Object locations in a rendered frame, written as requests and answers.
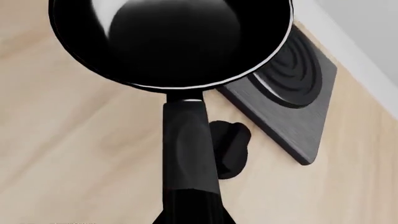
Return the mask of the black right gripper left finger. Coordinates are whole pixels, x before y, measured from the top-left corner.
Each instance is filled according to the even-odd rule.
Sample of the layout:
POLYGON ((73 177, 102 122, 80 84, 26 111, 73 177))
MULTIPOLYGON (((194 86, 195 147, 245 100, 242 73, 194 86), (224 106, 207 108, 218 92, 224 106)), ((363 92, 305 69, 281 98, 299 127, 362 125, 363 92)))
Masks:
POLYGON ((192 189, 164 189, 163 210, 152 224, 192 224, 192 196, 192 189))

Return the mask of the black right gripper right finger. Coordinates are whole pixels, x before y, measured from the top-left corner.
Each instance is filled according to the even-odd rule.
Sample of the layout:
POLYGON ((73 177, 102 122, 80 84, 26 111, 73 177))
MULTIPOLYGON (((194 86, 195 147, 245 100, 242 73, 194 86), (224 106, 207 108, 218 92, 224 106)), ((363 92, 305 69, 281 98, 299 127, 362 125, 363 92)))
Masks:
POLYGON ((223 205, 220 194, 193 190, 192 224, 237 224, 223 205))

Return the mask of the black frying pan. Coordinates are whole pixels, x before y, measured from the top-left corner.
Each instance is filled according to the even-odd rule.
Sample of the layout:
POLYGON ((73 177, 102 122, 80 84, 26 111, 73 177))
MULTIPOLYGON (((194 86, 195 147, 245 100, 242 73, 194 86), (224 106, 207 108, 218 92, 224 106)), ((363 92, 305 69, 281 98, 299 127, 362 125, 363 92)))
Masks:
POLYGON ((265 65, 292 29, 292 0, 48 0, 63 48, 96 74, 167 95, 165 190, 220 191, 202 93, 265 65))

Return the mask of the black square stove plate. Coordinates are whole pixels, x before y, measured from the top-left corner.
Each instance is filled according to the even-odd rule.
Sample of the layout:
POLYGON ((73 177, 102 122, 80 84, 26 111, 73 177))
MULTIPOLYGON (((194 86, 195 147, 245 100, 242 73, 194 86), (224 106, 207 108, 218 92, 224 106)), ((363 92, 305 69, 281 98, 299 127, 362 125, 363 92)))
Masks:
POLYGON ((315 161, 336 65, 297 27, 253 74, 218 91, 299 164, 315 161))

